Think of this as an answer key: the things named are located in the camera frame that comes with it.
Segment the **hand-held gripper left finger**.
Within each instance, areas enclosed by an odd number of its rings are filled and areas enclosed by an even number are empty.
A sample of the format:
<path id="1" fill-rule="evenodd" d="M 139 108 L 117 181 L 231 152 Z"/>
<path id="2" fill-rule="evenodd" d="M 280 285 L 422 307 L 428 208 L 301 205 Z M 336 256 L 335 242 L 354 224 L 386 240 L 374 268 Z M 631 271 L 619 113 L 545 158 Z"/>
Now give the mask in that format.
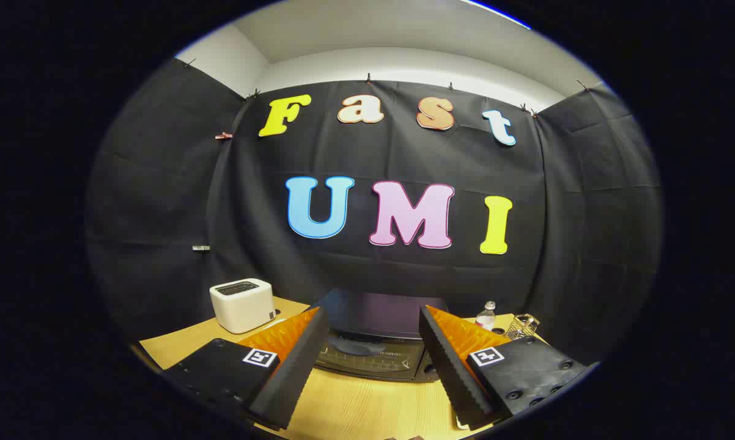
<path id="1" fill-rule="evenodd" d="M 312 307 L 238 343 L 213 338 L 161 376 L 228 420 L 286 429 L 328 333 Z"/>

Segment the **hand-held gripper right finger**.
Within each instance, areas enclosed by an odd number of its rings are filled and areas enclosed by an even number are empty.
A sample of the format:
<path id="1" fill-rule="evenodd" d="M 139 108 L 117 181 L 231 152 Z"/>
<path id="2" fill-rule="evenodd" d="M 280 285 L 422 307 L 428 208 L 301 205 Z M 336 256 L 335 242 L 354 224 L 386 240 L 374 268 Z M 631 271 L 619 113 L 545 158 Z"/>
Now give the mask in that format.
<path id="1" fill-rule="evenodd" d="M 419 334 L 471 430 L 539 409 L 590 371 L 536 336 L 510 339 L 428 304 L 419 310 Z"/>

